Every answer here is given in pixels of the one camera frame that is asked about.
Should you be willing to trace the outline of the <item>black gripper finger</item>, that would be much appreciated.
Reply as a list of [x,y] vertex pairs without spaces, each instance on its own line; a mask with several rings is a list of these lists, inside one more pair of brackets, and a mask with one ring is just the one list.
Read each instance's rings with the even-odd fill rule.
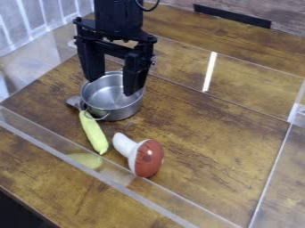
[[76,39],[78,54],[86,79],[92,82],[104,75],[104,55],[96,43],[82,38]]
[[148,60],[138,53],[128,53],[123,66],[123,87],[126,96],[131,96],[144,87],[147,73]]

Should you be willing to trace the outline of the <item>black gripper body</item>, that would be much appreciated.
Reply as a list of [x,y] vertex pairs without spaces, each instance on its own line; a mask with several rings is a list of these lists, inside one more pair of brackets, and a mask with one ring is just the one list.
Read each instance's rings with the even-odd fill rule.
[[135,53],[143,59],[154,56],[158,39],[143,29],[143,13],[157,9],[146,8],[143,0],[94,0],[94,19],[78,17],[75,44],[82,59],[98,55],[124,58]]

